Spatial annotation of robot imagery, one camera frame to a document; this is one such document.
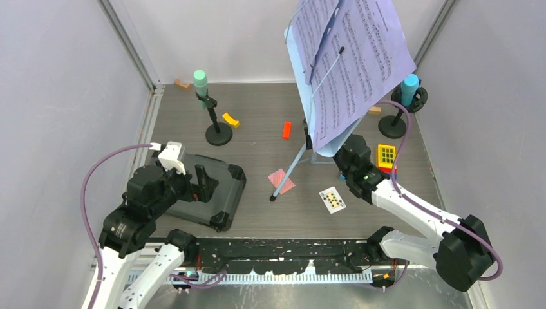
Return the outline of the sheet music page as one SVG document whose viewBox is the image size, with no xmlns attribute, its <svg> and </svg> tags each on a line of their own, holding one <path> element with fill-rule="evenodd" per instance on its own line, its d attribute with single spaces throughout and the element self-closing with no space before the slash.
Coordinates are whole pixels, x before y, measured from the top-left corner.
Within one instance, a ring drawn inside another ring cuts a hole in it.
<svg viewBox="0 0 546 309">
<path fill-rule="evenodd" d="M 392 1 L 340 1 L 309 85 L 313 149 L 338 137 L 416 69 Z"/>
<path fill-rule="evenodd" d="M 305 73 L 305 82 L 310 83 L 317 55 L 325 33 L 340 1 L 299 1 L 297 12 L 291 19 L 294 40 L 298 48 Z"/>
</svg>

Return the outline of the light blue music stand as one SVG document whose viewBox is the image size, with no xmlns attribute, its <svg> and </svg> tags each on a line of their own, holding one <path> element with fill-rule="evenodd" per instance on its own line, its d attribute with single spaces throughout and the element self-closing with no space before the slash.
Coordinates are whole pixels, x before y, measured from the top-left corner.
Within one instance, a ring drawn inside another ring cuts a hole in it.
<svg viewBox="0 0 546 309">
<path fill-rule="evenodd" d="M 313 98 L 312 98 L 312 96 L 314 95 L 314 90 L 311 85 L 305 82 L 305 73 L 304 73 L 299 52 L 297 50 L 296 42 L 294 40 L 292 26 L 291 26 L 291 19 L 293 18 L 294 14 L 290 18 L 288 22 L 288 26 L 286 27 L 283 36 L 284 36 L 284 43 L 288 50 L 288 55 L 290 58 L 292 69 L 294 71 L 296 86 L 299 92 L 302 110 L 304 113 L 305 139 L 299 152 L 294 157 L 294 160 L 292 161 L 292 163 L 289 165 L 286 171 L 286 175 L 284 179 L 282 180 L 280 186 L 277 189 L 275 189 L 275 191 L 270 196 L 271 202 L 274 202 L 276 198 L 280 195 L 279 191 L 281 187 L 283 186 L 286 179 L 290 177 L 293 170 L 298 164 L 301 164 L 304 162 L 310 162 L 311 164 L 333 165 L 335 163 L 333 160 L 334 154 L 342 146 L 342 144 L 349 137 L 349 135 L 354 132 L 354 130 L 356 129 L 356 127 L 359 125 L 359 123 L 362 120 L 361 118 L 357 119 L 355 122 L 351 124 L 351 126 L 345 129 L 338 137 L 333 139 L 324 147 L 318 150 L 312 150 L 312 154 L 310 157 L 303 158 L 305 151 L 312 149 L 311 134 L 314 132 L 314 121 L 315 121 L 315 115 L 314 115 L 315 107 L 313 106 Z"/>
</svg>

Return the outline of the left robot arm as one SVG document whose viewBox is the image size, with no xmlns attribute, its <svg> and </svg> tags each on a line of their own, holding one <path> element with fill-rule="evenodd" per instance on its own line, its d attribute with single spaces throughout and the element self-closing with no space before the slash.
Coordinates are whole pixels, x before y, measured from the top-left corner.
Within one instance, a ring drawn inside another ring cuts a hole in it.
<svg viewBox="0 0 546 309">
<path fill-rule="evenodd" d="M 97 264 L 83 308 L 144 307 L 176 267 L 188 267 L 196 261 L 196 238 L 174 229 L 154 262 L 129 288 L 124 287 L 147 240 L 156 230 L 157 219 L 179 201 L 206 202 L 213 197 L 218 180 L 211 178 L 201 165 L 195 171 L 197 183 L 192 183 L 193 176 L 181 166 L 165 169 L 147 165 L 135 171 L 122 195 L 122 203 L 104 219 L 99 237 L 88 234 Z"/>
</svg>

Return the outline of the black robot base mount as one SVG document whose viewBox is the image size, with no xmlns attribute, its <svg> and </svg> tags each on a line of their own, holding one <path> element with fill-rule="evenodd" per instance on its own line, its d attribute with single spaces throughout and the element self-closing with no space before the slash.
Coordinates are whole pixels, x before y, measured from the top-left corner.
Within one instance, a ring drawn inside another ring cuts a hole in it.
<svg viewBox="0 0 546 309">
<path fill-rule="evenodd" d="M 365 240 L 288 238 L 199 238 L 182 266 L 208 274 L 356 274 L 370 266 L 393 270 L 402 260 L 382 256 Z"/>
</svg>

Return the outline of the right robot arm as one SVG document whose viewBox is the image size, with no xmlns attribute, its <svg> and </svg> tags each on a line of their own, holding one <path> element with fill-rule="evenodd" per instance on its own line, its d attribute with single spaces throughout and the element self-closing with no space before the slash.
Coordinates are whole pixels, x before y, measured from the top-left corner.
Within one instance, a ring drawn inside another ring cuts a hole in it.
<svg viewBox="0 0 546 309">
<path fill-rule="evenodd" d="M 381 227 L 368 238 L 368 257 L 376 264 L 392 259 L 433 269 L 455 290 L 466 292 L 476 281 L 496 279 L 503 270 L 484 223 L 443 211 L 401 187 L 370 159 L 361 135 L 352 134 L 334 155 L 350 192 L 384 209 L 419 231 L 419 237 Z"/>
</svg>

